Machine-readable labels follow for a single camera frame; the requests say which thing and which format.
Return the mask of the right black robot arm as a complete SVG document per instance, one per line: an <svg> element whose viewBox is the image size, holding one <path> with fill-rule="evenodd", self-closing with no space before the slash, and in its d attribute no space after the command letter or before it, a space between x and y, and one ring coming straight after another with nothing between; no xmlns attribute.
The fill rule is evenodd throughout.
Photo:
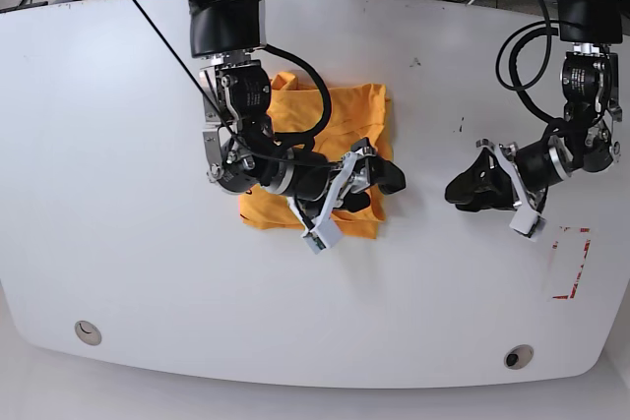
<svg viewBox="0 0 630 420"><path fill-rule="evenodd" d="M383 200L402 191L381 84L329 89L313 67L270 45L264 0L187 0L206 113L210 180L259 229L373 239Z"/></svg>

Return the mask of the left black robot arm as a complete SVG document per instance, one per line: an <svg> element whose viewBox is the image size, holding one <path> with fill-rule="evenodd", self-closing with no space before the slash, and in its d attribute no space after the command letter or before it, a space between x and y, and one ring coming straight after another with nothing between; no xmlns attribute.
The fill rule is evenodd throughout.
<svg viewBox="0 0 630 420"><path fill-rule="evenodd" d="M623 40L622 18L629 0L556 0L558 17L515 31L501 46L510 81L529 112L541 120L541 138L521 149L483 148L472 166L451 181L446 201L458 210L515 210L529 204L542 212L550 187L576 170L599 173L616 159L613 126L622 120L618 57L612 46ZM562 116L542 111L518 72L521 51L538 37L559 37L573 45L560 73L566 99Z"/></svg>

